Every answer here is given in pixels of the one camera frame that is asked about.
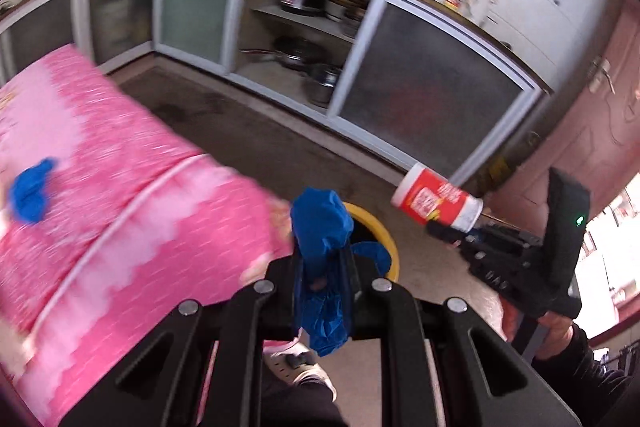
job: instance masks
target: pink blanket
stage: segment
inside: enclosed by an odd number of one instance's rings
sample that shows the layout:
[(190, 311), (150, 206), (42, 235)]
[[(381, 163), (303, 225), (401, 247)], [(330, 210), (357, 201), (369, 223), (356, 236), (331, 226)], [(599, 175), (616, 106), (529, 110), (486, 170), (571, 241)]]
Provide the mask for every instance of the pink blanket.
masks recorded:
[(34, 342), (16, 388), (49, 427), (177, 303), (228, 299), (290, 244), (271, 225), (274, 198), (72, 46), (0, 90), (3, 182), (47, 156), (45, 219), (13, 221), (0, 241), (0, 314)]

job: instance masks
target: white shoe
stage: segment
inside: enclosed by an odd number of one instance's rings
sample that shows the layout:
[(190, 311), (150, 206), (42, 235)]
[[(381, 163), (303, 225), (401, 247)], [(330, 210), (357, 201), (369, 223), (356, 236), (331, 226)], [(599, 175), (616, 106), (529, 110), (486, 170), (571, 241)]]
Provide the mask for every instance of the white shoe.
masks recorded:
[(327, 386), (334, 394), (334, 401), (338, 396), (329, 375), (317, 362), (316, 354), (302, 342), (298, 341), (279, 351), (265, 349), (262, 357), (271, 372), (287, 385), (314, 381)]

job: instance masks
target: person's hand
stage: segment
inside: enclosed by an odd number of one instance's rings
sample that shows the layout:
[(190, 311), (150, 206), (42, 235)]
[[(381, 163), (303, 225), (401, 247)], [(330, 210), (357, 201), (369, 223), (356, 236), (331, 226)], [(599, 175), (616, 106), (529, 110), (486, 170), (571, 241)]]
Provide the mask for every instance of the person's hand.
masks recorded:
[[(500, 304), (504, 312), (502, 315), (502, 331), (507, 336), (507, 340), (511, 342), (516, 335), (519, 311), (511, 303), (503, 299), (502, 296), (500, 296)], [(572, 322), (570, 318), (554, 312), (546, 312), (538, 319), (538, 323), (549, 328), (549, 332), (545, 342), (536, 353), (537, 359), (550, 359), (566, 349), (574, 336)]]

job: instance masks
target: bucket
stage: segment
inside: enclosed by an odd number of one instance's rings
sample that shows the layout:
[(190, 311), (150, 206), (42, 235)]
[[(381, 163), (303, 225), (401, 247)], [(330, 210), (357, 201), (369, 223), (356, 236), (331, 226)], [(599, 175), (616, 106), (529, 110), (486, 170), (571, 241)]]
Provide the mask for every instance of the bucket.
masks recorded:
[(356, 206), (352, 203), (345, 203), (345, 208), (353, 217), (353, 233), (351, 234), (351, 244), (362, 243), (364, 241), (376, 241), (386, 248), (391, 256), (391, 268), (385, 277), (393, 282), (398, 282), (400, 277), (400, 259), (398, 257), (398, 248), (391, 234), (380, 223), (380, 221), (367, 212), (364, 208)]

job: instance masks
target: stainless steel pot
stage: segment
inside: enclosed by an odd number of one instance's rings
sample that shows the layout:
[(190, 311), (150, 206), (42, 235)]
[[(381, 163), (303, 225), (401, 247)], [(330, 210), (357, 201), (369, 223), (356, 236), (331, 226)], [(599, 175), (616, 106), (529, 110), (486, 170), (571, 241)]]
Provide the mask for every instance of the stainless steel pot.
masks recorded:
[(285, 68), (306, 71), (313, 64), (325, 62), (328, 52), (320, 44), (299, 37), (278, 37), (274, 50), (240, 50), (250, 55), (271, 55)]
[(315, 64), (303, 74), (303, 89), (309, 102), (319, 107), (329, 107), (342, 70), (328, 64)]

